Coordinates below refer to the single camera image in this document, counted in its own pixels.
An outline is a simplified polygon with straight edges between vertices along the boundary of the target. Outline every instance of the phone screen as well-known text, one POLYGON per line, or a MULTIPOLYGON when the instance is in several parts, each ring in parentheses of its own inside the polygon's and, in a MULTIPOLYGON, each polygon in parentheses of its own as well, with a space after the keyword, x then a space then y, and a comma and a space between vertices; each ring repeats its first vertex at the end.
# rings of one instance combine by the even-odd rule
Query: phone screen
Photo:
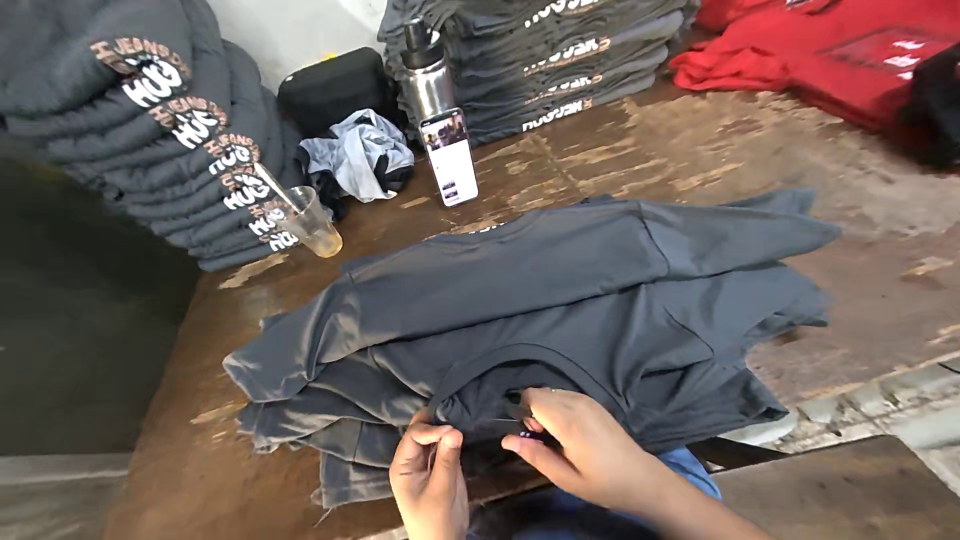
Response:
POLYGON ((467 140, 467 121, 459 109, 420 122, 420 136, 433 166, 444 205, 452 207, 477 196, 477 179, 467 140))

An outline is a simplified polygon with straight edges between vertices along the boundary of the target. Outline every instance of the wall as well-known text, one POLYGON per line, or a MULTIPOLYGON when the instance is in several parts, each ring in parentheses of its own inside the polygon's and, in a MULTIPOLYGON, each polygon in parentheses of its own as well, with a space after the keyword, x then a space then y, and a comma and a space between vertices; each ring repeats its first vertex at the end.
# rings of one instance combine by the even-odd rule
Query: wall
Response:
POLYGON ((0 455, 130 452, 197 265, 60 173, 0 170, 0 455))
POLYGON ((224 39, 243 47, 276 91, 298 69, 329 54, 368 46, 382 52, 376 29, 387 0, 208 0, 224 39))

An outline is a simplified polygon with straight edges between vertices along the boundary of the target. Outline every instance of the red t-shirt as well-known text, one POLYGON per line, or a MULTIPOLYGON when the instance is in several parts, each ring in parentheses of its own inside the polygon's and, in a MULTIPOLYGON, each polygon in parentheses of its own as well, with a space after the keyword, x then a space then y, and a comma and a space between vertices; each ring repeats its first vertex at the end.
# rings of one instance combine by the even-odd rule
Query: red t-shirt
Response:
POLYGON ((694 90, 782 90, 873 130, 895 123, 913 69, 960 41, 960 0, 781 2, 670 62, 694 90))

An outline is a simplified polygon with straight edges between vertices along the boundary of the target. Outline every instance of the worn table surface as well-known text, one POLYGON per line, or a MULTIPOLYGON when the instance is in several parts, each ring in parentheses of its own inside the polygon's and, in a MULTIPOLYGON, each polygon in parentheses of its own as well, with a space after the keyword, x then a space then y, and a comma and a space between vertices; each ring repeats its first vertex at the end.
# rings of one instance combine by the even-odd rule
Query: worn table surface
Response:
POLYGON ((779 540, 960 538, 960 498, 891 435, 714 479, 727 506, 779 540))
POLYGON ((336 257, 299 247, 201 278, 107 540, 345 538, 395 526, 396 508, 381 501, 340 508, 312 527, 324 514, 308 501, 318 454, 253 455, 233 422, 244 395, 221 360, 257 334, 261 317, 319 293, 345 260, 586 196, 714 204, 778 186, 818 190, 814 213, 845 234, 789 262, 835 295, 833 323, 748 358, 785 403, 960 356, 960 178, 924 172, 790 98, 655 86, 477 149, 474 160, 478 200, 445 209, 421 160, 395 199, 351 207, 336 257))

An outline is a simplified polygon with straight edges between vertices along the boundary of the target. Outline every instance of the finger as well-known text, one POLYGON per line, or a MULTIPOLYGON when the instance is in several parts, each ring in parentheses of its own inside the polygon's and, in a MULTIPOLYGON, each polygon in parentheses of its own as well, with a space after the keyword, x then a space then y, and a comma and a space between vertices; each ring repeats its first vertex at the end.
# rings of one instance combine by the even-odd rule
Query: finger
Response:
POLYGON ((427 407, 424 407, 418 410, 417 413, 414 414, 414 417, 410 419, 410 425, 413 426, 414 424, 432 424, 433 423, 432 420, 433 420, 433 417, 430 414, 430 409, 427 407))
POLYGON ((464 435, 457 430, 448 431, 440 439, 430 473, 429 489, 438 493, 448 492, 452 496, 461 475, 460 447, 463 443, 464 435))
POLYGON ((563 444, 564 430, 561 422, 568 416, 569 395, 575 392, 550 388, 527 388, 523 391, 523 403, 530 407, 534 420, 563 444))
POLYGON ((399 475, 423 472, 427 469, 427 445, 435 444, 452 430, 452 426, 427 426, 426 424, 412 424, 403 434, 396 445, 394 461, 390 465, 391 472, 399 475))
POLYGON ((524 418, 523 425, 527 427, 530 431, 536 431, 537 433, 543 433, 543 424, 541 424, 536 418, 524 418))
POLYGON ((573 487, 580 477, 580 473, 565 457, 550 450, 538 440, 507 435, 503 437, 500 446, 522 457, 560 488, 573 487))

